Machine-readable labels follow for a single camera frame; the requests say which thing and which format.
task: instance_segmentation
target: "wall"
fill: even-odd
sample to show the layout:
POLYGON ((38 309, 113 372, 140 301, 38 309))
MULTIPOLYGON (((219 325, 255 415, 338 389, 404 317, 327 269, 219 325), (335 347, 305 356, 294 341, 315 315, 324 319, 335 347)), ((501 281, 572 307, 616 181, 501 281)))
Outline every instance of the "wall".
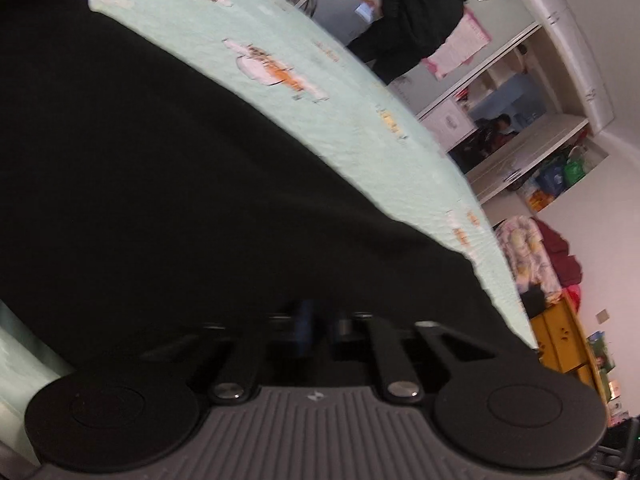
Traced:
POLYGON ((580 321, 587 335, 604 330, 616 362, 623 405, 640 413, 640 171, 610 155, 539 217, 559 231, 582 264, 580 321), (599 325, 606 308, 610 319, 599 325))
POLYGON ((525 45, 529 48, 528 63, 539 67, 539 70, 532 71, 532 75, 537 76, 538 83, 542 83, 548 92, 553 93, 554 105, 559 107, 558 111, 584 117, 585 111, 580 96, 546 30, 532 34, 525 41, 525 45))
POLYGON ((611 97, 611 135, 640 150, 640 0, 566 0, 611 97))
POLYGON ((470 110, 469 116, 477 121, 481 118, 491 119, 500 114, 507 114, 511 117, 513 130, 520 132, 545 113, 542 92, 532 76, 515 74, 470 110))
POLYGON ((510 216, 531 216, 531 211, 519 195, 503 190, 482 204, 482 210, 492 226, 498 225, 510 216))

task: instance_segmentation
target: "metal screw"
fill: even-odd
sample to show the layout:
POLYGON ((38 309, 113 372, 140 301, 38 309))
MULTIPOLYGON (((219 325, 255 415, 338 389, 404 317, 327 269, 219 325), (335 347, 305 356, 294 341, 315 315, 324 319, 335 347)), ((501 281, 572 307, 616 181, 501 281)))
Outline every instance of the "metal screw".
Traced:
POLYGON ((394 397, 415 397, 420 393, 420 386, 411 381, 397 381, 386 388, 394 397))
POLYGON ((220 383, 213 388, 213 393, 220 399, 238 399, 244 394, 244 388, 236 383, 220 383))

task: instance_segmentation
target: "black cloth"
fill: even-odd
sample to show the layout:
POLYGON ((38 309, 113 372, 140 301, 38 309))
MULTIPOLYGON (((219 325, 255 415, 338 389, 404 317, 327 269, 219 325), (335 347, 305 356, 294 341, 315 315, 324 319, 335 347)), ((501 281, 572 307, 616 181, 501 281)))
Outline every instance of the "black cloth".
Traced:
POLYGON ((374 61, 373 73, 387 85, 422 59, 420 51, 405 38, 398 20, 393 18, 376 20, 347 48, 364 63, 374 61))
POLYGON ((465 0, 382 0, 383 16, 398 23, 422 57, 433 54, 465 12, 465 0))
POLYGON ((313 298, 529 355, 471 263, 87 0, 0 0, 0 298, 71 364, 313 298))
POLYGON ((532 285, 520 295, 520 300, 524 306, 529 319, 533 319, 542 314, 546 309, 545 293, 539 285, 532 285))

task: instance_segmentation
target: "bed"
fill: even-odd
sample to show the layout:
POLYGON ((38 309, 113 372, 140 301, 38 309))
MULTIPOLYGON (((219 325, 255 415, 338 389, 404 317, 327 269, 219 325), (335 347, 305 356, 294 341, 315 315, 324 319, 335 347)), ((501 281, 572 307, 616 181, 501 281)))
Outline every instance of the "bed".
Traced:
MULTIPOLYGON (((536 341, 491 226, 464 177, 402 103, 285 0, 90 0, 242 96, 349 180, 387 215, 471 259, 510 328, 536 341)), ((57 373, 0 332, 2 406, 17 420, 57 373), (8 351, 8 348, 19 349, 8 351), (19 378, 31 377, 28 381, 19 378)), ((18 436, 10 439, 22 452, 18 436)))
POLYGON ((540 362, 552 370, 578 377, 594 388, 606 404, 610 399, 605 394, 593 351, 578 320, 577 303, 572 298, 572 288, 577 283, 567 283, 567 279, 582 279, 580 265, 574 256, 569 256, 567 241, 544 222, 527 216, 513 216, 501 222, 496 237, 520 293, 526 294, 534 286, 542 293, 539 303, 530 304, 529 313, 540 362), (555 260, 548 251, 555 254, 555 260), (564 270, 565 287, 556 273, 554 261, 564 270), (577 273, 566 272, 567 261, 575 263, 577 273))

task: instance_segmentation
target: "black pants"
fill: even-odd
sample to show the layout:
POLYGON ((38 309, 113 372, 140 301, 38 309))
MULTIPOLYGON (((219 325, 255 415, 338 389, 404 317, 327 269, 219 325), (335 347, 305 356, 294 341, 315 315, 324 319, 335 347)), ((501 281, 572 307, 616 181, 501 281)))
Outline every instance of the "black pants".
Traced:
POLYGON ((422 54, 405 37, 396 20, 381 18, 348 44, 362 62, 374 61, 373 72, 385 84, 420 63, 422 54))

